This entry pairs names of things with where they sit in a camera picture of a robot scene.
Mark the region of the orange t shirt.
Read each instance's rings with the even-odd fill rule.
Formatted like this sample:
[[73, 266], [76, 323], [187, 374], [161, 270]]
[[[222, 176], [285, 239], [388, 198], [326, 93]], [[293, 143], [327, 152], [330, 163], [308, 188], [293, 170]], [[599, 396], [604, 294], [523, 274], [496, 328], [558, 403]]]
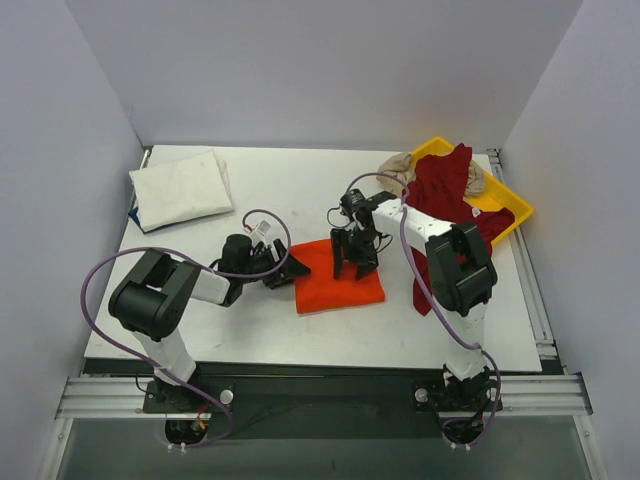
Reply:
[[340, 277], [333, 278], [333, 255], [329, 239], [294, 245], [291, 253], [311, 270], [309, 275], [297, 277], [294, 281], [298, 314], [385, 301], [385, 292], [376, 271], [357, 280], [356, 267], [345, 263]]

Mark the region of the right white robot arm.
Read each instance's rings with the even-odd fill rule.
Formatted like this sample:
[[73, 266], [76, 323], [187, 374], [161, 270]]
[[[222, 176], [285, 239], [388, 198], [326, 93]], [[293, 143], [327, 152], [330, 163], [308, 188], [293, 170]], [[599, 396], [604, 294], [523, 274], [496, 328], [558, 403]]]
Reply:
[[378, 265], [378, 240], [400, 242], [420, 290], [450, 336], [443, 395], [448, 404], [465, 408], [476, 400], [474, 379], [487, 371], [484, 317], [497, 272], [482, 235], [473, 222], [454, 224], [427, 215], [393, 194], [369, 198], [360, 190], [340, 199], [347, 226], [331, 230], [333, 277], [346, 264], [360, 280]]

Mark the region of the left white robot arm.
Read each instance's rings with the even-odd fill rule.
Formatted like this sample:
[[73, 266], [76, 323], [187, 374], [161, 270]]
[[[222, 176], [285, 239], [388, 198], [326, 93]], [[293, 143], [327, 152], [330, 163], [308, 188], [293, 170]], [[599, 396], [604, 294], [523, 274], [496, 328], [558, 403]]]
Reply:
[[178, 329], [189, 301], [229, 307], [248, 283], [261, 281], [276, 289], [311, 274], [311, 268], [289, 253], [280, 239], [268, 242], [260, 235], [228, 236], [213, 266], [222, 274], [150, 249], [109, 300], [109, 314], [141, 343], [154, 362], [155, 377], [168, 385], [167, 400], [182, 412], [200, 404], [203, 390], [192, 379], [197, 365]]

